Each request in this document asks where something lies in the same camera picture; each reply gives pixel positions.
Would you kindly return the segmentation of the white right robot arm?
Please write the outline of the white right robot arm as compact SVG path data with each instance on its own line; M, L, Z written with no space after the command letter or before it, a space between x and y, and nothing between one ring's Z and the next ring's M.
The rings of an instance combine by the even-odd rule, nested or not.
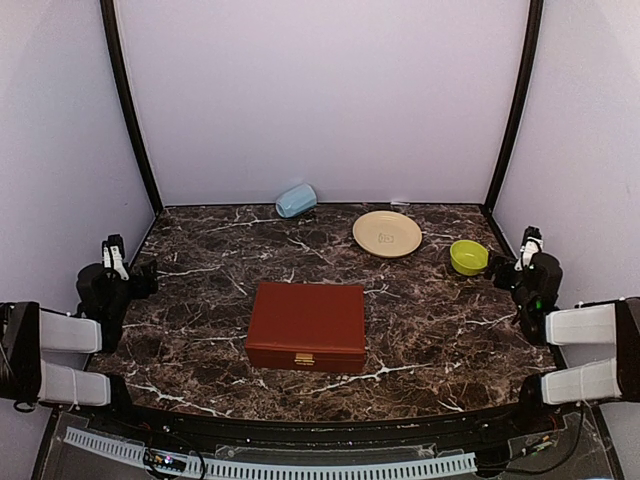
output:
M565 365L523 382L510 424L534 432L549 407L577 402L639 401L639 298L619 297L560 308L558 259L535 253L517 261L490 255L485 276L507 291L525 340L563 356Z

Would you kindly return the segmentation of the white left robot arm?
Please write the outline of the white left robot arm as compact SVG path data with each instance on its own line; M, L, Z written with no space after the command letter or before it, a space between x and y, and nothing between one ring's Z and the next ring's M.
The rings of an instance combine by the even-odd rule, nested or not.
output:
M130 406L122 376L74 367L65 358L117 350L130 303L158 291L157 262L133 272L91 264L78 273L76 289L74 314L35 301L1 304L1 397L24 413L37 404L102 408L103 421L117 434L134 435L141 415Z

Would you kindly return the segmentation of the red wooden jewelry box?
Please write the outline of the red wooden jewelry box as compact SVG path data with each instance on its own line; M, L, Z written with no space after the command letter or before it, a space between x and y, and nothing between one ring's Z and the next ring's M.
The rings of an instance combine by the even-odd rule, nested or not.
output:
M259 284L245 343L253 367L361 373L365 344L361 285Z

